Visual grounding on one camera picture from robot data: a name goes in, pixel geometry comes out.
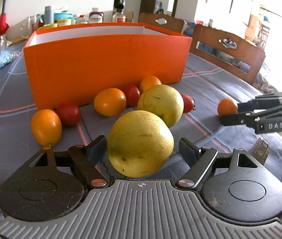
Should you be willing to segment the small orange mandarin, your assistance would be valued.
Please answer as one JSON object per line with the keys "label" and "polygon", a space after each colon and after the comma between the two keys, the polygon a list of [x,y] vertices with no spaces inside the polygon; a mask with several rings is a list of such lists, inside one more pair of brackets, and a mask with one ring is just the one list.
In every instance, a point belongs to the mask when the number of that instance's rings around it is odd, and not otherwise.
{"label": "small orange mandarin", "polygon": [[232,99],[225,98],[219,102],[217,111],[220,117],[223,117],[229,114],[237,114],[238,106]]}

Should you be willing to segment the yellow pear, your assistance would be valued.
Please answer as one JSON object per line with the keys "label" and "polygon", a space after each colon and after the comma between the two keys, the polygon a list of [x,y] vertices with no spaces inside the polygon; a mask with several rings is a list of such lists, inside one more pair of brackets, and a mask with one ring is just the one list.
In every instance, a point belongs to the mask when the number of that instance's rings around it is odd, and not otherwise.
{"label": "yellow pear", "polygon": [[184,101],[175,88],[161,84],[146,90],[140,96],[137,110],[157,115],[168,128],[171,128],[178,123],[183,114]]}
{"label": "yellow pear", "polygon": [[155,174],[168,161],[173,148],[174,137],[163,120],[142,110],[121,116],[107,139],[110,163],[131,178]]}

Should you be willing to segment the red tomato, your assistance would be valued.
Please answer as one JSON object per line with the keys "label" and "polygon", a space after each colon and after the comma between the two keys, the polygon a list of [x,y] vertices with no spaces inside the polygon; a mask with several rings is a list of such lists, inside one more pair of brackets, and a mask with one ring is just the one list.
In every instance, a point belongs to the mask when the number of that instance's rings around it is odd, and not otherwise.
{"label": "red tomato", "polygon": [[181,96],[184,102],[183,113],[194,111],[196,109],[194,97],[191,97],[188,94],[181,94]]}
{"label": "red tomato", "polygon": [[140,98],[140,90],[135,85],[127,85],[123,88],[126,98],[126,107],[136,107]]}
{"label": "red tomato", "polygon": [[74,103],[62,103],[54,110],[63,126],[74,126],[81,119],[81,110]]}

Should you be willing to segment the wooden chair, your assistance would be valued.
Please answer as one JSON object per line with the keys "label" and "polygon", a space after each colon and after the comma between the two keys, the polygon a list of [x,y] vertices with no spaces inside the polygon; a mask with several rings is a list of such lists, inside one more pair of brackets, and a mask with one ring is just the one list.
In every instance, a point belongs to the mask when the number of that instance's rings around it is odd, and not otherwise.
{"label": "wooden chair", "polygon": [[[201,50],[199,48],[200,43],[208,45],[234,57],[234,59],[248,64],[250,67],[249,70],[244,72],[229,62]],[[219,66],[250,85],[252,85],[257,78],[265,59],[264,50],[249,43],[243,38],[230,32],[200,24],[197,24],[194,27],[190,53]]]}
{"label": "wooden chair", "polygon": [[166,14],[151,14],[141,12],[138,18],[139,23],[145,23],[157,27],[162,27],[177,33],[182,33],[186,23],[184,20],[174,18]]}

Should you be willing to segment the plaid blue tablecloth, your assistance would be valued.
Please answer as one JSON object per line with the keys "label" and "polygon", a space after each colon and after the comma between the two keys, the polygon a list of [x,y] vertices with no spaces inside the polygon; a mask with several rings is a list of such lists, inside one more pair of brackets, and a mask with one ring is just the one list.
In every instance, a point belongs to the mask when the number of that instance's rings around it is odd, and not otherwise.
{"label": "plaid blue tablecloth", "polygon": [[[217,106],[224,98],[248,101],[258,96],[255,88],[193,54],[189,54],[182,80],[174,88],[194,97],[196,105],[172,127],[175,142],[187,138],[198,147],[212,147],[222,153],[235,148],[251,151],[258,135],[245,126],[222,126]],[[0,184],[41,147],[31,131],[36,111],[20,53],[0,70]],[[282,182],[282,133],[265,134],[263,139],[271,148],[265,167]]]}

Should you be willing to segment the orange cardboard box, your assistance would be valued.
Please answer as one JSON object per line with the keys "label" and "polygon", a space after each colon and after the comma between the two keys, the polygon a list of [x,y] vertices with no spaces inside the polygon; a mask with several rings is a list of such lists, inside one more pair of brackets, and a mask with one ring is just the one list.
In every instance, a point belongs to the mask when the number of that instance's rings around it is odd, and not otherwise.
{"label": "orange cardboard box", "polygon": [[38,109],[85,105],[107,88],[183,76],[192,39],[144,23],[100,23],[35,31],[23,52]]}

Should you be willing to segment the cream lidded jar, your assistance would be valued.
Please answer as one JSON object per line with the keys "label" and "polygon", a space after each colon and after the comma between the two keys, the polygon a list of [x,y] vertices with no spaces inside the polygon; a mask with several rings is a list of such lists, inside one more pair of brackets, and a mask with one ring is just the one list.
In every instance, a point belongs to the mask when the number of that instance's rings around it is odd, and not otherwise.
{"label": "cream lidded jar", "polygon": [[57,25],[58,26],[69,26],[69,25],[72,25],[72,20],[70,18],[60,19],[60,20],[57,20]]}

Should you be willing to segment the white red-lidded jar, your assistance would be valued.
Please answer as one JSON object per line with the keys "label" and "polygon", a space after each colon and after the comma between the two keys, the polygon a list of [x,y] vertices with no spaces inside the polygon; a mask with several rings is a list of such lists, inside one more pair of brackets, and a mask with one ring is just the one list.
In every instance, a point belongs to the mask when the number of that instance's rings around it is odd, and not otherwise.
{"label": "white red-lidded jar", "polygon": [[104,13],[99,11],[99,8],[92,8],[92,11],[88,16],[88,23],[103,23],[104,22]]}

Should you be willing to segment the teal plastic container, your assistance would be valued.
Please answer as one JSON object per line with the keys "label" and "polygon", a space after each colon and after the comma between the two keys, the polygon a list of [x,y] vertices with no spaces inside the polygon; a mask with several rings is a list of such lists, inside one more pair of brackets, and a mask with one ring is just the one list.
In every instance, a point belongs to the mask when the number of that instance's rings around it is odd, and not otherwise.
{"label": "teal plastic container", "polygon": [[65,20],[68,18],[72,18],[72,14],[68,12],[54,12],[54,22],[58,20]]}

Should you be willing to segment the grey blue thermos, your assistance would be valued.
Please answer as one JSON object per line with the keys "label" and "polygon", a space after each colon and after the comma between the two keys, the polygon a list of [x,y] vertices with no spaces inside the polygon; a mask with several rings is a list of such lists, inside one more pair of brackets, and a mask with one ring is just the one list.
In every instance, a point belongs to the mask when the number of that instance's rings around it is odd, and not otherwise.
{"label": "grey blue thermos", "polygon": [[44,23],[45,24],[54,23],[54,11],[51,5],[45,6]]}

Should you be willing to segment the red folded umbrella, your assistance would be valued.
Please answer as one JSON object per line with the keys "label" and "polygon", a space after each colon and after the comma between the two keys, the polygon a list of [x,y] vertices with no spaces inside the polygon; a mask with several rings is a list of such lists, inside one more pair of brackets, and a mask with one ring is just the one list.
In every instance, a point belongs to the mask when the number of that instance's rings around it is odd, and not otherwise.
{"label": "red folded umbrella", "polygon": [[9,25],[6,22],[6,13],[5,13],[6,0],[0,0],[1,13],[0,13],[0,35],[4,35],[9,29]]}

